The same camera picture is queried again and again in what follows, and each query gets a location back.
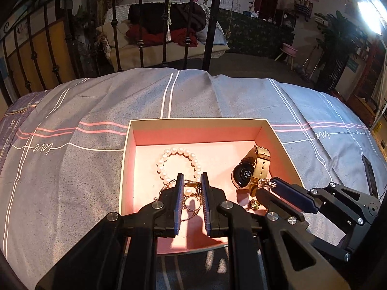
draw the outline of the gray bed sheet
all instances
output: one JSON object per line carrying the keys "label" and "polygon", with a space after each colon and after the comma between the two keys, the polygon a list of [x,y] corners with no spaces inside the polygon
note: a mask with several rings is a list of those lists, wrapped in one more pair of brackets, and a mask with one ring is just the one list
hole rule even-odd
{"label": "gray bed sheet", "polygon": [[[14,136],[2,140],[2,149],[9,147],[5,161],[0,154],[0,249],[29,289],[105,214],[118,210],[131,119],[265,118],[307,189],[333,181],[368,193],[365,155],[380,200],[386,190],[386,162],[369,130],[338,99],[308,88],[142,68],[74,80],[44,94],[17,131],[21,115],[13,113],[17,123],[1,122]],[[312,233],[333,244],[344,235],[321,215],[306,219]],[[227,258],[227,248],[160,257],[157,289],[226,289]]]}

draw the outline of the jewelry box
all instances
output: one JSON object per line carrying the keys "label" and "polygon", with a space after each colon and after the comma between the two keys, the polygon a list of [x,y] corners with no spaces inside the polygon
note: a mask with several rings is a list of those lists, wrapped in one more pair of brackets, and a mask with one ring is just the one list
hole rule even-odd
{"label": "jewelry box", "polygon": [[[228,200],[248,209],[252,198],[248,191],[247,194],[237,193],[231,175],[255,145],[270,151],[267,179],[279,177],[290,184],[304,186],[287,151],[266,119],[132,120],[123,152],[119,213],[135,213],[157,199],[167,178],[173,180],[181,172],[186,180],[195,182],[200,170],[207,172],[211,186],[224,190]],[[182,151],[181,154],[171,154],[169,150],[174,148],[189,150],[190,153],[186,152],[186,156]],[[195,171],[193,159],[200,163],[198,172]],[[199,202],[190,204],[193,206],[191,209],[199,207]],[[262,213],[264,209],[261,206],[258,210],[248,211]],[[183,209],[181,218],[189,217],[190,214]],[[206,236],[201,208],[196,216],[181,223],[178,236],[173,239],[158,238],[157,253],[192,253],[226,244],[227,238],[212,239]]]}

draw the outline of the watch face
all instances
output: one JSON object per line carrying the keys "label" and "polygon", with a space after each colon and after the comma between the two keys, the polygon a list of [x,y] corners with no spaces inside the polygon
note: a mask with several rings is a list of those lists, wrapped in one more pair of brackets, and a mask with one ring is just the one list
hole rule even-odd
{"label": "watch face", "polygon": [[249,163],[240,163],[237,165],[233,173],[231,174],[231,179],[236,188],[244,188],[250,182],[250,179],[254,173],[254,166]]}

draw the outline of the metal bed frame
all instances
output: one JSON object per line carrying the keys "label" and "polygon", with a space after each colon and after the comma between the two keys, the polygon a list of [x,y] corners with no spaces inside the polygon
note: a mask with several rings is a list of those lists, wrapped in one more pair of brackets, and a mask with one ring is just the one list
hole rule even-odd
{"label": "metal bed frame", "polygon": [[[4,52],[4,57],[5,57],[5,63],[8,69],[8,74],[12,83],[12,87],[16,93],[16,97],[20,98],[20,93],[18,91],[18,88],[15,83],[15,79],[13,77],[13,72],[10,68],[10,63],[9,63],[9,56],[7,54],[7,47],[5,45],[5,38],[9,35],[12,34],[14,35],[14,41],[15,41],[15,51],[17,55],[17,59],[19,62],[19,67],[24,79],[24,86],[28,90],[28,92],[32,92],[31,90],[31,83],[27,78],[23,62],[21,59],[20,55],[20,45],[17,42],[17,27],[20,23],[23,21],[27,20],[27,29],[28,29],[28,40],[30,44],[30,49],[31,49],[31,60],[33,60],[37,75],[39,77],[40,83],[43,87],[44,90],[47,89],[44,78],[41,73],[41,69],[39,67],[39,63],[37,61],[37,56],[38,53],[35,51],[34,44],[32,42],[32,32],[31,32],[31,26],[30,26],[30,17],[32,14],[37,12],[38,10],[41,10],[43,8],[44,12],[44,24],[45,24],[45,33],[46,33],[46,40],[47,40],[47,45],[51,57],[51,62],[53,65],[52,72],[55,74],[58,85],[62,84],[61,77],[59,75],[59,70],[60,66],[57,64],[57,61],[55,60],[55,56],[53,53],[53,48],[52,48],[52,42],[50,38],[50,31],[49,31],[49,24],[48,24],[48,15],[47,15],[47,5],[55,0],[46,0],[42,2],[42,0],[20,0],[14,8],[12,9],[12,14],[14,14],[16,11],[19,10],[21,6],[24,6],[27,2],[31,2],[33,7],[28,8],[25,12],[22,13],[22,15],[19,16],[19,18],[15,21],[13,25],[9,25],[7,23],[4,26],[4,32],[5,35],[3,38],[0,40],[0,42],[3,44],[3,52]],[[166,35],[167,35],[167,21],[168,21],[168,4],[169,0],[165,0],[165,8],[164,8],[164,13],[163,13],[163,23],[164,23],[164,37],[163,37],[163,61],[162,61],[162,66],[166,67],[168,66],[167,62],[167,57],[166,57]],[[194,5],[194,0],[190,0],[190,11],[188,14],[188,23],[187,23],[187,28],[191,26],[191,18],[192,18],[192,9]],[[210,67],[210,60],[211,60],[211,53],[212,53],[212,46],[214,43],[214,37],[215,37],[215,30],[216,30],[216,20],[217,20],[217,15],[218,15],[218,10],[219,10],[219,5],[220,5],[220,0],[212,0],[211,3],[211,12],[210,12],[210,18],[209,18],[209,24],[208,24],[208,33],[207,33],[207,39],[206,39],[206,47],[204,51],[204,58],[203,58],[203,65],[202,65],[202,70],[208,71]],[[123,69],[121,68],[121,61],[119,58],[119,48],[117,46],[118,44],[118,39],[117,39],[117,25],[118,25],[118,20],[116,17],[116,6],[117,6],[117,0],[112,0],[112,8],[113,8],[113,20],[111,22],[111,25],[113,27],[113,34],[114,34],[114,44],[115,44],[115,51],[116,51],[116,57],[117,57],[117,65],[118,65],[118,70],[117,72],[122,72]],[[86,77],[85,72],[82,67],[80,55],[78,54],[77,50],[74,48],[74,41],[75,38],[71,33],[70,30],[70,25],[72,21],[72,17],[68,15],[68,0],[63,0],[63,8],[64,8],[64,30],[65,30],[65,40],[67,44],[67,49],[68,53],[70,56],[70,61],[71,61],[71,66],[74,70],[76,78],[83,78]],[[101,75],[100,68],[98,66],[98,61],[97,61],[97,49],[94,46],[94,42],[96,41],[96,33],[95,33],[95,27],[92,25],[93,18],[92,18],[92,3],[91,0],[86,0],[86,12],[88,14],[88,26],[89,26],[89,41],[90,41],[90,50],[88,55],[92,58],[92,63],[93,63],[93,71],[97,76]],[[140,52],[140,61],[141,61],[141,67],[144,67],[144,56],[143,56],[143,47],[144,47],[144,41],[142,40],[142,19],[141,16],[143,14],[143,9],[142,9],[142,0],[139,0],[139,11],[140,11],[140,20],[139,20],[139,25],[140,25],[140,40],[138,41],[138,47],[139,47],[139,52]],[[190,37],[188,36],[188,31],[187,35],[185,38],[185,55],[184,55],[184,63],[183,63],[183,69],[186,69],[187,67],[187,58],[188,58],[188,46],[191,42]],[[7,103],[8,106],[12,104],[12,99],[8,93],[8,90],[5,86],[4,79],[0,73],[0,91],[4,96],[4,99]]]}

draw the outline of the small stool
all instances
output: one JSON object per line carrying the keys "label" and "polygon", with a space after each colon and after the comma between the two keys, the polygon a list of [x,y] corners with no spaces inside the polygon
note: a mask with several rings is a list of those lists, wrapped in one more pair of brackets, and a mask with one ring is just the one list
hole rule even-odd
{"label": "small stool", "polygon": [[284,49],[280,49],[282,52],[280,53],[280,55],[277,57],[277,59],[274,60],[277,61],[284,53],[287,55],[286,59],[287,59],[287,64],[289,63],[289,57],[291,58],[291,70],[293,70],[293,58],[295,58],[296,56],[293,55],[293,54],[290,54],[290,53],[287,53]]}

